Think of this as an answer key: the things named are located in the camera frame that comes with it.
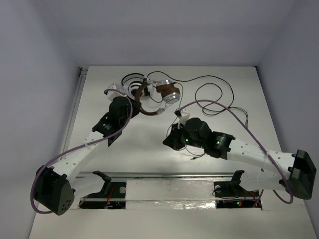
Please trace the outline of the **brown silver headphones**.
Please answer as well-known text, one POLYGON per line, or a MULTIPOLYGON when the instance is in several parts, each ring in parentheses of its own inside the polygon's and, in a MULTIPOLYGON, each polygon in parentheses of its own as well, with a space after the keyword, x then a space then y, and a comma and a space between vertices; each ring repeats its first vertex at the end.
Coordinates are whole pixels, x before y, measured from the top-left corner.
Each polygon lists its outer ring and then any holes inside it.
POLYGON ((146 81, 142 83, 135 93, 135 101, 140 102, 140 97, 142 91, 147 86, 152 86, 155 84, 156 92, 159 93, 165 102, 166 106, 173 105, 178 102, 181 97, 179 88, 174 86, 174 83, 171 80, 162 80, 162 81, 146 81))

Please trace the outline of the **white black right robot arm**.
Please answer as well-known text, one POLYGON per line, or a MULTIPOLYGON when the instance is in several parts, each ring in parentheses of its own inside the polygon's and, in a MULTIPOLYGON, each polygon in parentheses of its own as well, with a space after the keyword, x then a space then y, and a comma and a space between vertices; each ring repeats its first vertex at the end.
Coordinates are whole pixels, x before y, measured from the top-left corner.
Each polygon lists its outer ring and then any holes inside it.
POLYGON ((303 200, 312 198, 317 169, 306 151, 286 153, 262 149, 230 134, 212 131, 199 118, 173 124, 162 143, 173 150, 185 146, 201 148, 213 158, 256 167, 254 176, 246 175, 243 169, 235 171, 235 180, 230 183, 234 195, 241 196, 247 190, 266 189, 286 191, 303 200))

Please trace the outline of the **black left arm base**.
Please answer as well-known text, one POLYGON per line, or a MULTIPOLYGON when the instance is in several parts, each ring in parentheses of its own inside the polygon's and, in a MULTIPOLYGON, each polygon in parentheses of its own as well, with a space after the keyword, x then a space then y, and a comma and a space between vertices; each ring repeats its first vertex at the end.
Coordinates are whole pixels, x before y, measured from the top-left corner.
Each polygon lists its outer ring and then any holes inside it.
POLYGON ((112 178, 101 171, 92 173, 103 181, 98 191, 85 195, 79 202, 81 209, 125 209, 126 208, 126 181, 112 181, 112 178))

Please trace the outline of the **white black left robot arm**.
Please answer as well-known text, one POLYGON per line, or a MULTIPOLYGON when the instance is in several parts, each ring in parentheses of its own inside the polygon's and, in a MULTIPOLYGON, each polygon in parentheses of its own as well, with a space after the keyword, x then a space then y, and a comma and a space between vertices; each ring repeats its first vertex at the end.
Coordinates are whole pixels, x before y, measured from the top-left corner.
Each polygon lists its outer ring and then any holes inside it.
POLYGON ((80 207, 89 197, 109 197, 113 193, 111 177, 97 170, 78 178, 92 160, 102 142, 111 145, 129 121, 141 111, 141 103, 125 96, 115 97, 83 143, 71 148, 39 167, 30 192, 32 209, 39 214, 63 215, 70 208, 80 207))

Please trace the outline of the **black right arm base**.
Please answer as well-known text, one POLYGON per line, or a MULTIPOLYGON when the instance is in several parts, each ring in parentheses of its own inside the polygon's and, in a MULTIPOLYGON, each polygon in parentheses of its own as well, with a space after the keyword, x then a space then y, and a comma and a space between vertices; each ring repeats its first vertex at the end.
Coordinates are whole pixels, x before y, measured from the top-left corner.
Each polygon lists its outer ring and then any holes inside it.
POLYGON ((237 170, 230 181, 215 181, 212 196, 216 199, 217 209, 261 209, 259 191, 247 191, 241 185, 244 170, 237 170))

